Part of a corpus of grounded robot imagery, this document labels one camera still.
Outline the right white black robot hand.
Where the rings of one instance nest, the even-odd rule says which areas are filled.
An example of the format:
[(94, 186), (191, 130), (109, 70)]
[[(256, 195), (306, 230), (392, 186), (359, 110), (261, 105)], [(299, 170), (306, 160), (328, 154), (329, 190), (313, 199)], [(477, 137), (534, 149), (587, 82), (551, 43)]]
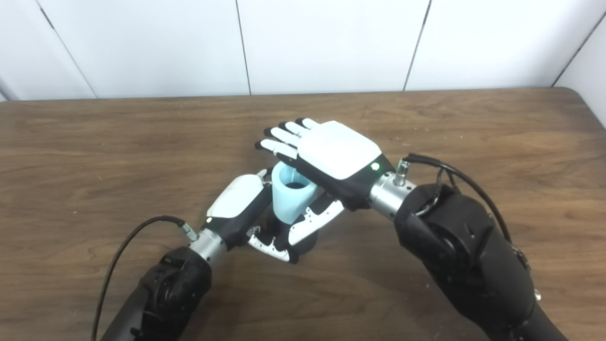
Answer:
[(337, 121), (316, 123), (309, 118), (282, 122), (264, 130), (255, 148), (272, 153), (324, 192), (286, 232), (274, 240), (286, 250), (328, 225), (343, 211), (370, 209), (375, 184), (395, 168), (379, 146)]

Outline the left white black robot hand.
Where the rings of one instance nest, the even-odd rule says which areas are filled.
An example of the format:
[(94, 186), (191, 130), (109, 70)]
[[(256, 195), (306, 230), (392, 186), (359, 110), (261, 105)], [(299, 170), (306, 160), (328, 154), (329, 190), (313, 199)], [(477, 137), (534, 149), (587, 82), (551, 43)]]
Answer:
[(291, 250), (279, 251), (272, 241), (263, 242), (260, 218), (272, 202), (271, 169), (236, 177), (206, 212), (206, 221), (199, 238), (189, 248), (200, 255), (212, 268), (226, 252), (245, 244), (275, 259), (296, 264), (298, 255)]

